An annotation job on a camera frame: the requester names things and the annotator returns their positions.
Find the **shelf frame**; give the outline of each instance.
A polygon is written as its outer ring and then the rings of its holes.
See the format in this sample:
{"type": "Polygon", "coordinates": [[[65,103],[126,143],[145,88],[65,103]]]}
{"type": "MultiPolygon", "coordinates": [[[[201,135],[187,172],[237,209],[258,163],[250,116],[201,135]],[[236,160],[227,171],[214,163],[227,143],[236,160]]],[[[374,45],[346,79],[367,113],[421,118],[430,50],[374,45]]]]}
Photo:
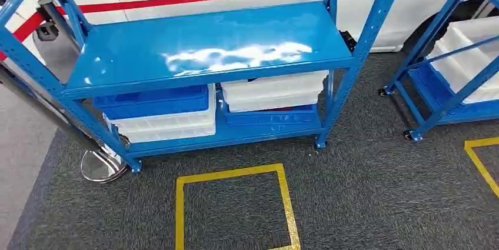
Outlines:
{"type": "MultiPolygon", "coordinates": [[[[83,44],[85,49],[85,41],[91,33],[92,26],[83,16],[83,13],[76,5],[74,0],[57,0],[62,6],[66,14],[69,15],[71,27],[78,42],[83,44]]],[[[299,72],[311,72],[322,69],[329,69],[330,74],[326,81],[326,110],[325,118],[320,124],[313,124],[309,128],[296,128],[289,126],[282,131],[267,133],[262,130],[255,130],[254,135],[247,135],[237,129],[234,129],[233,137],[187,139],[185,145],[177,145],[182,140],[178,141],[158,141],[158,142],[143,142],[141,144],[132,144],[130,146],[120,142],[116,133],[101,124],[99,120],[89,112],[81,104],[81,99],[95,94],[89,94],[87,91],[69,90],[66,85],[59,81],[48,68],[30,53],[21,42],[19,42],[12,33],[10,33],[5,23],[13,14],[11,10],[19,7],[22,0],[8,0],[0,12],[0,50],[16,63],[27,75],[35,82],[40,84],[65,110],[65,112],[78,121],[83,130],[91,135],[94,139],[108,145],[113,151],[120,155],[132,168],[133,172],[140,172],[142,168],[141,158],[145,156],[154,156],[167,153],[175,153],[180,151],[188,151],[193,149],[203,149],[216,146],[241,144],[256,141],[266,141],[278,138],[286,138],[301,135],[315,135],[315,144],[318,148],[323,148],[326,145],[326,139],[336,122],[338,115],[345,104],[348,94],[353,87],[353,84],[365,63],[365,59],[378,35],[383,22],[385,21],[388,11],[390,10],[394,0],[374,0],[370,13],[366,19],[362,29],[359,41],[352,51],[351,56],[323,61],[304,61],[302,63],[289,63],[288,65],[269,66],[264,69],[256,69],[254,71],[219,71],[207,74],[199,74],[190,78],[164,78],[153,83],[150,82],[132,82],[130,84],[120,84],[111,86],[112,89],[102,89],[98,94],[118,94],[136,90],[150,89],[151,85],[159,87],[180,87],[194,84],[207,84],[221,81],[229,81],[235,79],[257,78],[263,76],[274,76],[284,74],[294,74],[299,72]],[[333,70],[345,69],[345,74],[340,82],[340,85],[333,95],[333,70]]],[[[336,23],[337,16],[337,0],[324,0],[324,8],[328,11],[332,22],[336,23]]]]}
{"type": "MultiPolygon", "coordinates": [[[[499,118],[498,113],[487,111],[490,103],[486,104],[486,102],[480,102],[478,104],[471,104],[473,106],[473,110],[469,111],[473,111],[473,113],[463,113],[465,111],[463,107],[470,107],[471,105],[464,105],[462,103],[463,100],[470,96],[477,88],[479,88],[483,83],[485,83],[499,71],[499,57],[493,59],[489,65],[487,65],[482,71],[480,71],[461,90],[459,90],[455,94],[452,93],[449,98],[442,102],[442,104],[439,104],[435,101],[435,96],[432,94],[432,92],[430,90],[426,90],[424,88],[424,84],[418,79],[417,71],[421,69],[421,67],[430,66],[429,63],[433,61],[443,59],[445,57],[455,55],[463,51],[468,51],[480,45],[490,43],[499,39],[499,35],[497,35],[492,38],[488,38],[472,45],[453,50],[431,59],[424,58],[423,51],[434,40],[438,31],[445,25],[445,22],[461,1],[462,0],[448,0],[444,4],[440,12],[432,20],[426,31],[416,43],[416,46],[408,54],[408,56],[406,57],[402,65],[397,69],[396,73],[393,75],[388,84],[380,89],[380,95],[382,96],[392,95],[394,94],[394,90],[398,89],[402,99],[408,105],[409,110],[417,121],[417,127],[411,128],[404,132],[404,136],[407,139],[421,141],[423,140],[423,135],[436,125],[458,124],[461,122],[482,121],[485,119],[499,118]],[[431,114],[427,119],[423,118],[421,112],[416,107],[415,103],[412,101],[411,97],[409,96],[409,94],[407,94],[407,91],[402,85],[403,80],[408,77],[411,79],[412,84],[418,91],[419,95],[423,98],[423,100],[431,110],[431,114]]],[[[499,4],[499,0],[490,0],[490,2],[496,4],[496,6],[497,4],[499,4]]]]}

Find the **stanchion base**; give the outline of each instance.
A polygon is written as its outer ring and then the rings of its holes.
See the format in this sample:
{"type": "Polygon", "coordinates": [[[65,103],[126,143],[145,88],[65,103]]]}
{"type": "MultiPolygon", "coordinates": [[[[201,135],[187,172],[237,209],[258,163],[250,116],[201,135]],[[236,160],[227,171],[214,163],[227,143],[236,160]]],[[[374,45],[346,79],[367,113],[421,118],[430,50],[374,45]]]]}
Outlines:
{"type": "Polygon", "coordinates": [[[117,168],[111,168],[94,151],[87,150],[81,159],[81,174],[89,181],[105,184],[119,178],[127,171],[127,165],[124,162],[118,162],[109,155],[109,161],[116,164],[117,168]]]}

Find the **blue metal frame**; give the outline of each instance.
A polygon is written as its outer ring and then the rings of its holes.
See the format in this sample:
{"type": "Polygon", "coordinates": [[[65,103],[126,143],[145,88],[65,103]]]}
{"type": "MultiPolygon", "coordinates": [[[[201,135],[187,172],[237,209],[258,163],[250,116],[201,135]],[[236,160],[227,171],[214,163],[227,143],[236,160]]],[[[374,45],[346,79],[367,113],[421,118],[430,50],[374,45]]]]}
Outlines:
{"type": "MultiPolygon", "coordinates": [[[[87,45],[85,43],[90,39],[89,36],[92,29],[97,29],[100,26],[90,25],[74,0],[57,1],[59,1],[64,11],[70,18],[72,30],[78,44],[82,47],[86,47],[87,45]]],[[[350,92],[355,79],[365,62],[369,50],[374,43],[374,39],[378,35],[381,25],[386,19],[388,11],[390,10],[394,0],[375,0],[353,53],[348,53],[348,55],[345,56],[337,56],[335,59],[301,61],[295,63],[289,62],[287,64],[281,63],[274,66],[269,65],[242,70],[208,71],[190,76],[171,76],[153,81],[137,80],[127,84],[111,84],[110,86],[91,89],[68,88],[67,85],[62,84],[5,28],[5,23],[13,14],[15,9],[19,7],[21,2],[22,0],[8,0],[7,4],[0,11],[0,22],[2,23],[2,26],[0,27],[0,37],[2,38],[0,42],[0,50],[11,58],[34,81],[39,83],[48,93],[50,93],[73,118],[80,122],[84,130],[86,130],[94,138],[106,143],[116,153],[120,154],[125,161],[131,165],[133,172],[139,172],[141,170],[141,161],[139,159],[142,157],[216,146],[242,144],[299,135],[317,135],[317,147],[325,147],[325,140],[329,134],[329,131],[334,125],[338,114],[345,103],[348,93],[350,92]],[[341,68],[345,69],[346,72],[336,94],[333,95],[332,70],[341,68]],[[115,130],[109,131],[109,129],[103,126],[89,111],[87,111],[87,109],[81,105],[79,101],[80,99],[86,97],[121,94],[151,88],[160,89],[195,84],[208,84],[222,81],[258,78],[263,76],[310,72],[320,69],[330,70],[326,88],[326,116],[320,122],[311,122],[307,126],[300,125],[299,128],[293,125],[259,125],[257,127],[244,127],[242,129],[237,126],[228,126],[225,123],[223,116],[221,116],[221,110],[217,108],[217,133],[213,136],[173,139],[169,141],[143,142],[125,146],[119,141],[115,130]]],[[[329,12],[334,25],[336,22],[337,0],[324,0],[324,6],[329,12]]],[[[334,41],[336,41],[335,43],[338,43],[338,45],[330,45],[330,47],[334,47],[335,49],[345,49],[346,45],[342,39],[337,39],[338,35],[339,34],[331,33],[329,38],[321,39],[327,41],[326,39],[331,39],[331,37],[333,37],[335,39],[334,41]]]]}
{"type": "Polygon", "coordinates": [[[487,101],[476,104],[464,105],[463,100],[471,95],[483,83],[489,80],[497,71],[499,71],[499,57],[493,60],[481,72],[479,72],[468,84],[466,84],[457,93],[453,93],[442,76],[436,72],[431,72],[429,63],[454,55],[462,51],[468,51],[480,45],[490,43],[499,39],[499,35],[472,45],[453,50],[451,52],[439,55],[431,59],[421,57],[423,50],[435,38],[438,31],[443,27],[455,7],[461,0],[448,0],[441,11],[433,19],[430,26],[426,29],[416,46],[406,57],[402,65],[391,78],[388,85],[383,87],[382,93],[391,95],[397,88],[409,107],[412,115],[418,122],[418,127],[406,132],[406,137],[415,141],[423,140],[423,134],[436,125],[456,124],[460,122],[482,121],[485,119],[499,118],[499,101],[487,101]],[[423,79],[424,74],[430,74],[435,81],[432,81],[431,89],[423,79]],[[402,80],[410,77],[413,85],[420,93],[421,97],[431,110],[431,115],[424,119],[420,111],[407,94],[402,85],[402,80]]]}

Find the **floor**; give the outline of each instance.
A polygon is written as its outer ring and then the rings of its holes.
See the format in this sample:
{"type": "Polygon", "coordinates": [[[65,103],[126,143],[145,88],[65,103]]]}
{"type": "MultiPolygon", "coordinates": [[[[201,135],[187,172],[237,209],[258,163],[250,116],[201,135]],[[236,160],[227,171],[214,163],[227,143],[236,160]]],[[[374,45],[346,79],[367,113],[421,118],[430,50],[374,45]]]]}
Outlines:
{"type": "MultiPolygon", "coordinates": [[[[54,74],[66,80],[73,67],[71,61],[76,59],[69,42],[62,36],[54,43],[34,38],[54,74]]],[[[7,60],[6,64],[16,70],[11,61],[7,60]]],[[[29,80],[24,74],[21,77],[29,80]]],[[[42,92],[38,85],[29,83],[42,92]]],[[[0,157],[6,163],[0,166],[0,249],[5,249],[38,176],[56,126],[3,86],[0,86],[0,100],[0,157]]]]}
{"type": "MultiPolygon", "coordinates": [[[[499,136],[499,121],[404,140],[406,120],[377,95],[402,57],[370,55],[325,149],[302,137],[184,152],[95,185],[79,173],[82,148],[57,131],[8,249],[173,249],[179,176],[276,163],[301,249],[494,249],[499,201],[463,146],[499,136]]],[[[497,176],[499,145],[476,152],[497,176]]],[[[290,245],[281,184],[273,172],[186,184],[185,249],[290,245]]]]}

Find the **blue metal shelving unit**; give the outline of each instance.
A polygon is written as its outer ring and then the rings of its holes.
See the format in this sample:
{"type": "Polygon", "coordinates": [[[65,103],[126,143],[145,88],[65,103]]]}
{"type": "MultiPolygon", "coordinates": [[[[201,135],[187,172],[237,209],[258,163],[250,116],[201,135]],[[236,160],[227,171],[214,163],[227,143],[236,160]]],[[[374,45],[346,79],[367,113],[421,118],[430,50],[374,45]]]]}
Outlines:
{"type": "Polygon", "coordinates": [[[94,138],[139,172],[142,157],[216,146],[316,135],[317,147],[325,147],[394,0],[374,1],[354,49],[347,47],[336,28],[337,0],[106,25],[89,24],[73,0],[58,0],[81,47],[67,84],[57,80],[5,28],[21,2],[8,0],[0,10],[0,49],[94,138]],[[325,69],[331,73],[325,118],[306,125],[229,126],[218,108],[213,136],[125,146],[80,103],[98,96],[325,69]],[[335,69],[346,71],[333,96],[335,69]]]}
{"type": "MultiPolygon", "coordinates": [[[[443,27],[461,0],[448,0],[424,32],[414,49],[406,57],[388,85],[380,89],[380,95],[391,95],[394,89],[400,91],[402,98],[407,103],[411,113],[418,122],[418,127],[404,132],[407,139],[423,140],[423,134],[436,125],[457,124],[462,122],[483,121],[499,118],[499,100],[486,101],[474,104],[463,104],[463,100],[471,95],[483,83],[499,71],[499,57],[491,61],[460,91],[454,93],[443,76],[433,70],[430,63],[456,53],[476,48],[485,43],[496,41],[499,35],[485,39],[470,46],[456,49],[440,56],[426,59],[421,53],[435,38],[437,32],[443,27]],[[430,116],[424,119],[409,94],[404,89],[402,81],[409,77],[417,92],[430,109],[430,116]]],[[[499,0],[489,0],[499,6],[499,0]]]]}

